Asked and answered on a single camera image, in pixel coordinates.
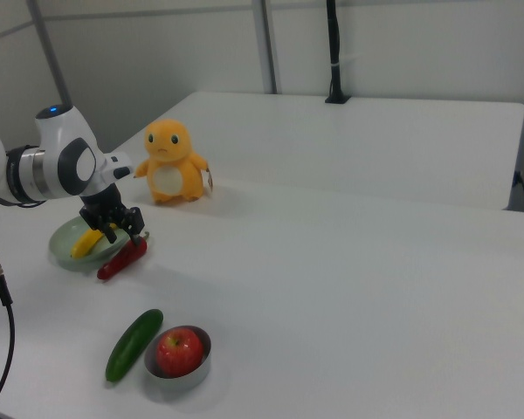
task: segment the red pepper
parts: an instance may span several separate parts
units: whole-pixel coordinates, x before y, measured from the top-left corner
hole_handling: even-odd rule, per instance
[[[138,237],[140,241],[138,245],[132,243],[132,240],[128,240],[122,249],[114,255],[114,257],[106,262],[97,271],[97,278],[107,280],[112,278],[116,273],[122,271],[129,264],[132,264],[139,258],[141,258],[148,249],[148,243],[144,237]]]

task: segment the yellow banana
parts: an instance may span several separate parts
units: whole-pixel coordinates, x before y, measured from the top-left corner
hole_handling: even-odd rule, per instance
[[[110,225],[113,230],[117,228],[116,224],[111,223]],[[99,230],[87,230],[72,247],[70,256],[77,259],[88,255],[91,249],[101,240],[102,237],[103,233]]]

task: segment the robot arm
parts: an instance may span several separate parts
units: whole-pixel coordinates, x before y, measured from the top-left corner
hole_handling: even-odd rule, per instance
[[[35,119],[39,147],[4,152],[0,141],[0,203],[32,205],[48,199],[80,196],[79,212],[89,226],[112,243],[115,223],[133,239],[144,223],[138,208],[127,209],[114,183],[133,168],[124,153],[103,154],[95,135],[74,106],[47,107]]]

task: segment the charmander plush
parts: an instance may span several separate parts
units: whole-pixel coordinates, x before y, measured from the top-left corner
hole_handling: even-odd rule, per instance
[[[135,177],[148,177],[155,203],[165,203],[176,196],[195,201],[203,195],[201,170],[208,172],[208,162],[192,149],[190,134],[178,120],[157,120],[146,127],[144,146],[149,158],[135,171]]]

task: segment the plush toy belly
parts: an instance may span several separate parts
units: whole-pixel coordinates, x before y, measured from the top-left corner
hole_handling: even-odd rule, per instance
[[[183,176],[178,168],[161,166],[154,173],[154,185],[157,192],[167,195],[178,195],[183,188]]]

